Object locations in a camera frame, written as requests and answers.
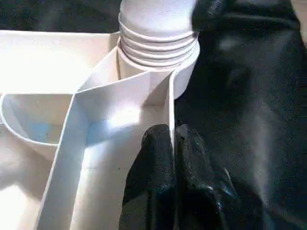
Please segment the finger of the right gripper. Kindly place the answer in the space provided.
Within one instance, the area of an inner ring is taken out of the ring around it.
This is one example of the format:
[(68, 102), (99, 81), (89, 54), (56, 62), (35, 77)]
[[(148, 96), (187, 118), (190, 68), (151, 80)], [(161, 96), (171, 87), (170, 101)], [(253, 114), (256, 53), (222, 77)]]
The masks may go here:
[(198, 0), (191, 15), (193, 31), (215, 30), (230, 5), (230, 0)]

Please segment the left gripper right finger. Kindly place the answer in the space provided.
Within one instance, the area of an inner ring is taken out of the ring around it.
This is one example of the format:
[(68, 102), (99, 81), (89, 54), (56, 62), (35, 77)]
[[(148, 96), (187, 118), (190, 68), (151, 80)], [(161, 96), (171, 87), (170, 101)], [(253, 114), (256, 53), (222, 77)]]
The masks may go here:
[(188, 125), (178, 126), (175, 135), (179, 229), (240, 229), (240, 199), (226, 168)]

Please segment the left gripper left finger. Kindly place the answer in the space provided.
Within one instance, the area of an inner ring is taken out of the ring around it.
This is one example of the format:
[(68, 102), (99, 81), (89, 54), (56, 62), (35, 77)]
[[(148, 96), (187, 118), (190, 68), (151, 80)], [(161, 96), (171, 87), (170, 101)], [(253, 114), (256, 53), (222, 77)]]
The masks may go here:
[(166, 124), (150, 127), (126, 179), (120, 230), (172, 230), (176, 213), (173, 148)]

